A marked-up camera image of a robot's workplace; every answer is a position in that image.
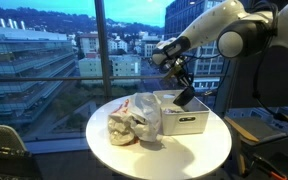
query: storage bin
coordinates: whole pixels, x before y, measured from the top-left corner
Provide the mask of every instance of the storage bin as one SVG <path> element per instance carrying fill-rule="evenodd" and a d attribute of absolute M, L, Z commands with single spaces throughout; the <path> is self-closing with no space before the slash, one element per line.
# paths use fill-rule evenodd
<path fill-rule="evenodd" d="M 210 109 L 194 97 L 185 106 L 173 104 L 182 90 L 154 91 L 161 101 L 162 129 L 164 135 L 203 133 Z"/>

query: sky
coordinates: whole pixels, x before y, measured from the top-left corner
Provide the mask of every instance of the sky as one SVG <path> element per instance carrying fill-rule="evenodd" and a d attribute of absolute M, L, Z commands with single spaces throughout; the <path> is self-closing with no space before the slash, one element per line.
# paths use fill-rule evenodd
<path fill-rule="evenodd" d="M 164 26 L 165 8 L 174 0 L 104 0 L 105 17 L 119 22 L 138 22 Z M 0 0 L 0 7 L 16 9 L 30 7 L 37 10 L 95 16 L 94 0 Z"/>

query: white table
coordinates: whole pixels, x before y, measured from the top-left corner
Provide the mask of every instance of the white table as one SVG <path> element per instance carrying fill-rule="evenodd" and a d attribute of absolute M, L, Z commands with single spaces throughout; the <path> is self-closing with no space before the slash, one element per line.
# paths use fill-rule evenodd
<path fill-rule="evenodd" d="M 94 155 L 108 168 L 130 178 L 190 179 L 217 169 L 232 145 L 224 122 L 210 112 L 203 134 L 159 136 L 160 141 L 140 141 L 129 146 L 113 146 L 107 128 L 108 114 L 127 97 L 100 107 L 86 127 L 87 142 Z"/>

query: bag of food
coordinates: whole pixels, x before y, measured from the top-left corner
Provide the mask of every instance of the bag of food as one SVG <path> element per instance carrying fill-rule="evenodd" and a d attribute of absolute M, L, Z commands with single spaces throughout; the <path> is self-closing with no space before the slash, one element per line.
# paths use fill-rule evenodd
<path fill-rule="evenodd" d="M 127 145 L 135 138 L 156 141 L 161 126 L 158 98 L 152 93 L 135 93 L 108 117 L 113 145 Z"/>

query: building facade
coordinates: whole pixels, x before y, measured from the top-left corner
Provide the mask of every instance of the building facade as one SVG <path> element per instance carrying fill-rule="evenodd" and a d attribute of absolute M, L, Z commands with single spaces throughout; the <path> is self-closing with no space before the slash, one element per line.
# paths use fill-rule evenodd
<path fill-rule="evenodd" d="M 88 53 L 98 52 L 100 48 L 97 32 L 81 34 L 80 36 L 81 49 L 85 56 Z"/>
<path fill-rule="evenodd" d="M 99 57 L 84 58 L 78 61 L 81 77 L 102 77 L 101 59 Z M 103 84 L 101 80 L 82 80 L 83 84 Z"/>
<path fill-rule="evenodd" d="M 67 77 L 75 69 L 65 34 L 0 27 L 0 78 Z M 31 123 L 62 81 L 0 82 L 0 124 Z"/>
<path fill-rule="evenodd" d="M 165 39 L 178 37 L 194 19 L 221 2 L 222 0 L 175 0 L 166 8 Z M 202 54 L 203 57 L 212 57 L 218 54 L 218 51 L 216 43 L 210 42 L 203 47 L 191 50 L 190 53 L 195 56 Z M 219 74 L 223 69 L 223 61 L 224 59 L 221 56 L 207 60 L 198 60 L 190 64 L 189 71 L 195 75 Z M 201 79 L 195 79 L 193 86 L 196 90 L 214 89 L 217 87 L 218 82 L 219 78 L 208 78 L 203 82 Z"/>
<path fill-rule="evenodd" d="M 141 57 L 138 55 L 110 55 L 111 74 L 113 76 L 140 76 Z M 81 77 L 102 76 L 101 59 L 84 58 L 79 60 L 79 70 Z M 112 80 L 112 85 L 134 85 L 140 82 L 139 79 Z M 103 84 L 101 80 L 83 80 L 86 85 Z"/>
<path fill-rule="evenodd" d="M 118 49 L 128 52 L 128 44 L 122 39 L 109 39 L 107 45 L 109 53 L 116 52 Z"/>
<path fill-rule="evenodd" d="M 149 35 L 147 32 L 142 36 L 141 49 L 142 55 L 145 58 L 152 57 L 153 50 L 156 48 L 157 43 L 163 40 L 163 36 Z"/>

